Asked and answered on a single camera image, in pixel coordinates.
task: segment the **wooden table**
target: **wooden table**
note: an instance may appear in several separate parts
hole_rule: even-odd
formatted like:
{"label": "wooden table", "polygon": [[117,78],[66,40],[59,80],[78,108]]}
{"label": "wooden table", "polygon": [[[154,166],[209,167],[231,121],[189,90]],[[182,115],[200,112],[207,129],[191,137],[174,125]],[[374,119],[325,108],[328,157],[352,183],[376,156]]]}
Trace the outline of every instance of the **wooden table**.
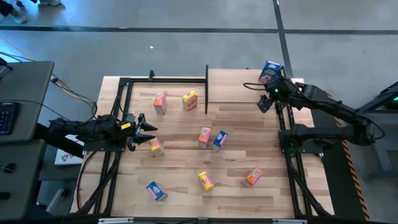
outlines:
{"label": "wooden table", "polygon": [[[260,70],[209,70],[208,114],[204,112],[204,84],[137,83],[132,89],[129,112],[145,113],[147,122],[158,127],[156,135],[165,158],[154,158],[144,143],[135,152],[122,153],[111,215],[114,217],[294,217],[284,156],[280,153],[275,109],[263,114],[256,104],[263,91],[244,88],[256,82]],[[120,77],[104,77],[98,100],[98,114],[109,113]],[[181,96],[195,90],[199,104],[191,111],[182,108]],[[165,93],[166,115],[157,115],[156,93]],[[296,123],[313,126],[308,109],[294,109]],[[211,142],[219,130],[229,135],[220,152],[211,143],[198,148],[202,127],[212,129]],[[80,186],[81,201],[92,194],[100,177],[103,153],[97,153],[86,167]],[[307,184],[324,208],[333,213],[325,171],[319,158],[303,154]],[[259,167],[264,175],[251,188],[241,186],[245,175]],[[205,192],[198,174],[207,171],[215,187]],[[146,186],[158,182],[168,193],[156,202]],[[107,192],[103,197],[104,208]],[[298,190],[302,211],[301,190]],[[76,200],[72,211],[76,210]]]}

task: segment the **gray floor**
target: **gray floor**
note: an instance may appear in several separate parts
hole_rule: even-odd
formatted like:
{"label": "gray floor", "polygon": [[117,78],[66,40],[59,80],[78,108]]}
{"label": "gray floor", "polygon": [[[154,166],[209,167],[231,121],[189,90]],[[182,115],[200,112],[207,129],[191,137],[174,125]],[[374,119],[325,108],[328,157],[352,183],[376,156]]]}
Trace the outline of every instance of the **gray floor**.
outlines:
{"label": "gray floor", "polygon": [[[22,26],[276,29],[272,0],[68,0],[57,7],[24,1]],[[398,1],[280,0],[285,29],[396,30]],[[1,25],[15,26],[12,18]],[[183,32],[43,32],[0,35],[36,60],[53,60],[54,74],[97,100],[105,75],[204,75],[211,68],[262,68],[283,63],[278,34]],[[294,77],[357,107],[397,81],[398,35],[286,34]],[[21,53],[0,39],[0,49]],[[45,104],[70,119],[89,108],[50,85]],[[40,122],[57,116],[42,110]],[[381,123],[391,124],[392,117]],[[378,169],[373,147],[350,146],[372,220],[398,223],[398,181],[364,182]]]}

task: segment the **blue box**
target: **blue box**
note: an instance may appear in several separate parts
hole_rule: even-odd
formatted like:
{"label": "blue box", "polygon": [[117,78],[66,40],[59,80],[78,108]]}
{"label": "blue box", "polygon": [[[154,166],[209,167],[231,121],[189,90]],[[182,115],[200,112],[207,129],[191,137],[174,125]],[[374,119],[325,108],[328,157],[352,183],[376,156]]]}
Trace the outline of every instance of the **blue box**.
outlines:
{"label": "blue box", "polygon": [[156,201],[162,201],[167,197],[167,194],[162,190],[157,182],[152,182],[147,186],[147,190]]}
{"label": "blue box", "polygon": [[214,140],[213,146],[211,148],[214,149],[216,152],[220,151],[220,148],[223,145],[223,143],[225,142],[227,137],[228,137],[228,133],[220,130],[220,132],[218,133],[216,139]]}
{"label": "blue box", "polygon": [[278,63],[266,61],[259,77],[260,82],[269,82],[280,75],[282,66]]}

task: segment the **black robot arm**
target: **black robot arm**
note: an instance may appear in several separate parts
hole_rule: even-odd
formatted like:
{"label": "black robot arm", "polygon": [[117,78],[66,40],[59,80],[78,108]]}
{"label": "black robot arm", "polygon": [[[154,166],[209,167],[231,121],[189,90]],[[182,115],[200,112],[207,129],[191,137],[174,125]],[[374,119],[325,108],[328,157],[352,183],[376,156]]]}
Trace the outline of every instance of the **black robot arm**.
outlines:
{"label": "black robot arm", "polygon": [[309,128],[304,124],[295,124],[284,132],[285,142],[293,147],[300,147],[308,139],[347,139],[353,144],[367,146],[375,142],[376,126],[359,111],[320,94],[323,90],[314,85],[293,83],[289,78],[280,77],[264,85],[268,93],[257,103],[265,113],[274,102],[282,106],[290,105],[298,110],[303,107],[322,110],[349,125],[335,128]]}
{"label": "black robot arm", "polygon": [[87,122],[65,121],[62,118],[50,121],[49,134],[53,136],[77,135],[77,139],[88,142],[105,142],[107,144],[119,144],[127,141],[130,151],[135,150],[135,144],[141,144],[155,138],[153,135],[141,134],[143,131],[156,131],[157,128],[146,123],[143,113],[136,117],[129,113],[123,121],[115,116],[107,114]]}

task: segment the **small cereal box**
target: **small cereal box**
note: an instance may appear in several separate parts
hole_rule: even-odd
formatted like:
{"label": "small cereal box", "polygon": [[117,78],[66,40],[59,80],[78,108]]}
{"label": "small cereal box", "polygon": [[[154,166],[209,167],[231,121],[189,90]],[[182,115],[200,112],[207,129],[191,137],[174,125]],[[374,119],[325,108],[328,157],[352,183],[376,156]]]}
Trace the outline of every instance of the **small cereal box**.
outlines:
{"label": "small cereal box", "polygon": [[166,108],[167,108],[166,95],[163,93],[156,94],[154,106],[157,114],[159,115],[166,114]]}
{"label": "small cereal box", "polygon": [[253,171],[250,171],[250,173],[242,181],[242,184],[245,187],[252,187],[257,182],[257,180],[260,179],[261,175],[262,171],[258,168],[255,168]]}
{"label": "small cereal box", "polygon": [[202,149],[207,148],[207,142],[210,138],[211,129],[210,128],[202,128],[200,136],[199,136],[199,147]]}
{"label": "small cereal box", "polygon": [[147,190],[153,196],[156,201],[163,201],[167,194],[162,190],[160,185],[157,182],[152,182],[147,186]]}
{"label": "small cereal box", "polygon": [[264,68],[260,74],[259,81],[265,83],[278,77],[280,75],[281,68],[282,66],[278,63],[266,61],[266,64],[264,65]]}
{"label": "small cereal box", "polygon": [[225,142],[225,139],[227,137],[228,137],[228,133],[220,130],[220,132],[218,133],[216,139],[214,140],[213,146],[211,148],[214,149],[214,151],[216,151],[216,152],[220,151],[220,148],[223,145],[223,143]]}
{"label": "small cereal box", "polygon": [[153,153],[156,157],[163,157],[164,156],[164,151],[162,149],[162,145],[159,142],[159,139],[154,138],[148,141],[150,144],[150,151]]}
{"label": "small cereal box", "polygon": [[200,180],[201,184],[203,185],[203,187],[205,188],[205,190],[210,190],[214,187],[214,184],[210,180],[206,171],[203,171],[198,176],[199,176],[199,180]]}
{"label": "small cereal box", "polygon": [[196,107],[198,104],[198,95],[195,91],[191,91],[186,95],[182,96],[182,105],[185,110],[189,111]]}

